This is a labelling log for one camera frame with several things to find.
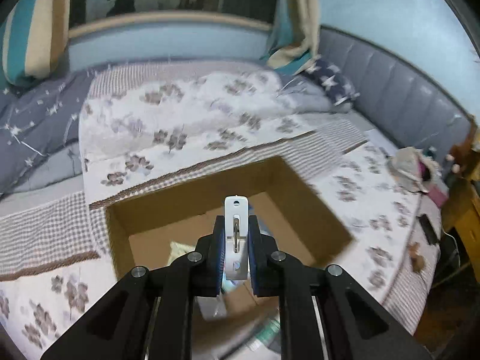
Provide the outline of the white metal clip bracket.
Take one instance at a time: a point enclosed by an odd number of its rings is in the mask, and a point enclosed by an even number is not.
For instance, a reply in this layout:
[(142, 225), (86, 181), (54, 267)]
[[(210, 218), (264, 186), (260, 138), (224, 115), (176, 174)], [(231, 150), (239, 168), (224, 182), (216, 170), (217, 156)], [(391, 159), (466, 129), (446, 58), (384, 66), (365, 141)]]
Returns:
[(246, 281), (249, 261), (247, 251), (249, 203), (243, 196), (224, 200), (225, 277), (229, 281)]

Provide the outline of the blue capped clear bottle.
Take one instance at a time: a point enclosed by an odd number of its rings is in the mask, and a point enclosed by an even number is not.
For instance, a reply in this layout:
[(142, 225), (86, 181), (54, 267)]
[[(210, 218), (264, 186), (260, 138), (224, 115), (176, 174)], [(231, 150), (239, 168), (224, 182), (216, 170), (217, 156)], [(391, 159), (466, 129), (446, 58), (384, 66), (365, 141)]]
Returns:
[(253, 330), (252, 336), (247, 340), (246, 347), (251, 351), (256, 351), (262, 347), (267, 348), (278, 337), (280, 330), (280, 315), (268, 316)]

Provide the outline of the brown cardboard box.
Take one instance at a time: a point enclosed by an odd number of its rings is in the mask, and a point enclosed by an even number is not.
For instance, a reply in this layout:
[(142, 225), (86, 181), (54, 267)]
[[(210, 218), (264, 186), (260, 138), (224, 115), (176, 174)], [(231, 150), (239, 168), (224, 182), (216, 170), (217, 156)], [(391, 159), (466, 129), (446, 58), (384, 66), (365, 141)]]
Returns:
[(272, 157), (109, 205), (106, 222), (116, 277), (137, 265), (167, 266), (171, 244), (195, 245), (212, 232), (218, 215), (226, 227), (226, 273), (240, 283), (224, 295), (226, 316), (194, 317), (197, 348), (239, 337), (278, 306), (275, 297), (256, 297), (246, 277), (249, 215), (256, 215), (279, 250), (307, 266), (324, 267), (352, 243), (312, 186), (282, 158)]

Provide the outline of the beige fabric pouch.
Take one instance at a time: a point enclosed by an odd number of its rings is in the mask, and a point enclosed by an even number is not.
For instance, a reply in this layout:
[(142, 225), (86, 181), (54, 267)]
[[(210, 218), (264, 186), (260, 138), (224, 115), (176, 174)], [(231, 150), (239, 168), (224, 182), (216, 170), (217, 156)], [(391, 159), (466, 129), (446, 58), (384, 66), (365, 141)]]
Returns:
[(439, 164), (411, 146), (388, 158), (387, 169), (396, 183), (411, 193), (427, 194), (441, 179)]

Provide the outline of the folded floral white blanket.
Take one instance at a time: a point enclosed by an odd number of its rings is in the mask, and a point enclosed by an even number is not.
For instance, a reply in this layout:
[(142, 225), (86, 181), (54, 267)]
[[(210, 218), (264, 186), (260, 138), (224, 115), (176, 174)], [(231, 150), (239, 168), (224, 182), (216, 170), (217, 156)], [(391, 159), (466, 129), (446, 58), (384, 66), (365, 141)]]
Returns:
[(80, 114), (87, 203), (310, 132), (276, 72), (254, 63), (129, 64), (97, 76)]

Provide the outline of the grey padded headboard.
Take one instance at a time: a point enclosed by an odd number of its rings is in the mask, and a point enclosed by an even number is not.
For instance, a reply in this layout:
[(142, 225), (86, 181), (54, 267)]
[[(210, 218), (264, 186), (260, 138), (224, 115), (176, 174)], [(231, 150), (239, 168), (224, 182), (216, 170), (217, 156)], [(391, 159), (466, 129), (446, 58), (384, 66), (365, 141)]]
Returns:
[(352, 82), (359, 94), (356, 111), (398, 147), (433, 146), (444, 158), (469, 135), (470, 114), (428, 75), (387, 49), (324, 26), (320, 54)]

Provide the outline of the starry grey blue duvet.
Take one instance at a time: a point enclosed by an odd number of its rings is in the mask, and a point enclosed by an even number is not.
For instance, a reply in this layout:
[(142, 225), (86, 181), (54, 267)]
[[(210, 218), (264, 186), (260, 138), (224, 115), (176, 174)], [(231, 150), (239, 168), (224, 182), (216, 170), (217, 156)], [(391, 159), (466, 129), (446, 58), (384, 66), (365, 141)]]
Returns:
[(93, 69), (46, 80), (17, 97), (1, 91), (1, 194), (7, 194), (57, 153), (78, 140), (80, 111)]

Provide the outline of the star pattern navy pillow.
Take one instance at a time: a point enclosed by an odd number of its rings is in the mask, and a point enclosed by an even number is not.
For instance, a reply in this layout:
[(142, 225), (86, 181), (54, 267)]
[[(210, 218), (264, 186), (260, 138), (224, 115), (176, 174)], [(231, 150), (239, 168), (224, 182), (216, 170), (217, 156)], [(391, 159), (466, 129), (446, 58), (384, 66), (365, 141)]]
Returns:
[(305, 69), (304, 75), (323, 89), (334, 106), (354, 102), (360, 96), (352, 81), (337, 65), (327, 59), (318, 58)]

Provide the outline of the striped teal beige curtain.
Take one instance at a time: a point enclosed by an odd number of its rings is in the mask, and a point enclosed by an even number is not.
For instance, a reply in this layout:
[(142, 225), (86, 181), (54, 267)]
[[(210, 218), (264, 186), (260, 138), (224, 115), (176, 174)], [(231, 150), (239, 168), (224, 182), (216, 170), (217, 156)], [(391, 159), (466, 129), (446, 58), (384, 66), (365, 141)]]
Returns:
[(263, 60), (270, 68), (297, 75), (319, 58), (320, 0), (277, 0)]

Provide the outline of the striped curtain left side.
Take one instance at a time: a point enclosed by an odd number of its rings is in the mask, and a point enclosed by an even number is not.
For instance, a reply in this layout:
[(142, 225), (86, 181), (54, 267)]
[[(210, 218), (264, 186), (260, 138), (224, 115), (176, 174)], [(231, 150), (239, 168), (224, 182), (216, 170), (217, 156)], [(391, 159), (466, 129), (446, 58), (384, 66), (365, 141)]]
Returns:
[(49, 77), (68, 43), (70, 0), (19, 0), (1, 26), (1, 74), (27, 88)]

